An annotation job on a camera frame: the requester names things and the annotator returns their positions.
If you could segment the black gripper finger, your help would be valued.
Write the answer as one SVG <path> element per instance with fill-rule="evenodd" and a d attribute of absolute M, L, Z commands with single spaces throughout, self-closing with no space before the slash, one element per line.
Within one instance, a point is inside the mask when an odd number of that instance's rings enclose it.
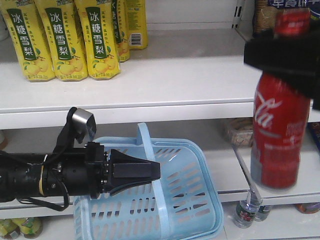
<path fill-rule="evenodd" d="M 116 194 L 118 194 L 120 192 L 123 192 L 123 191 L 127 190 L 127 189 L 130 189 L 130 188 L 133 188 L 133 187 L 137 187 L 137 186 L 146 185 L 146 184 L 149 184 L 149 183 L 150 183 L 149 180 L 125 183 L 125 184 L 122 184 L 122 185 L 119 185 L 119 186 L 116 186 L 116 187 L 112 188 L 109 191 L 109 194 L 111 196 L 114 196 L 114 195 L 116 195 Z"/>
<path fill-rule="evenodd" d="M 302 36 L 280 38 L 267 31 L 247 41 L 244 63 L 270 73 L 313 100 L 320 109 L 320 30 Z"/>
<path fill-rule="evenodd" d="M 109 185 L 125 187 L 147 184 L 161 178 L 160 163 L 136 158 L 112 149 L 109 158 Z"/>

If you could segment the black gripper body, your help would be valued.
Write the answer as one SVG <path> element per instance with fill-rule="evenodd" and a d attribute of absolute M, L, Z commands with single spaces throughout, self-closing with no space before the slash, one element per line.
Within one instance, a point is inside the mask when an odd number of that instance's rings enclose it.
<path fill-rule="evenodd" d="M 98 142 L 88 142 L 84 148 L 69 148 L 50 154 L 44 161 L 41 194 L 44 197 L 63 195 L 86 196 L 96 199 L 110 193 L 109 164 L 105 147 Z"/>

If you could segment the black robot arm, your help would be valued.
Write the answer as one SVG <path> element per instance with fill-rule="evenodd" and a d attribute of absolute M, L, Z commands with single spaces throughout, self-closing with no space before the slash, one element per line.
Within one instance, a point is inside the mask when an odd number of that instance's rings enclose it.
<path fill-rule="evenodd" d="M 115 195 L 161 177 L 158 162 L 135 158 L 98 142 L 51 154 L 0 153 L 0 201 L 44 205 L 42 198 Z"/>

